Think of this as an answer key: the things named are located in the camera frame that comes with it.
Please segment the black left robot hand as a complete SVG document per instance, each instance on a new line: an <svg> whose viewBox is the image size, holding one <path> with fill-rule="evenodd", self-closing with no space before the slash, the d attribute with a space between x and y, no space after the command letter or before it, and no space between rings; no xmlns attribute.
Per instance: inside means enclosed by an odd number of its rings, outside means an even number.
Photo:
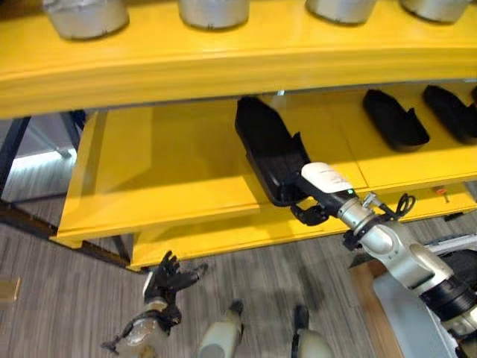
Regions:
<svg viewBox="0 0 477 358"><path fill-rule="evenodd" d="M208 268L207 263L201 263L192 270L181 271L179 260L172 251L168 251L160 264L148 275L143 289L145 303L162 300L167 305L172 305L175 295L196 284Z"/></svg>

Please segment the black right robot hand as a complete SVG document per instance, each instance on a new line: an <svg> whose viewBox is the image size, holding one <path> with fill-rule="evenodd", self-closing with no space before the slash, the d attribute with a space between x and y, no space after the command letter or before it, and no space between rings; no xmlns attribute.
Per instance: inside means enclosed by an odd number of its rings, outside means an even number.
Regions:
<svg viewBox="0 0 477 358"><path fill-rule="evenodd" d="M343 219L348 209L360 207L360 201L353 189L353 185L344 177L325 163L308 163L300 171L290 174L284 184L298 189L305 197L312 197L316 205L304 210L297 204L291 205L291 212L296 219L307 226L316 226L329 219L330 216Z"/></svg>

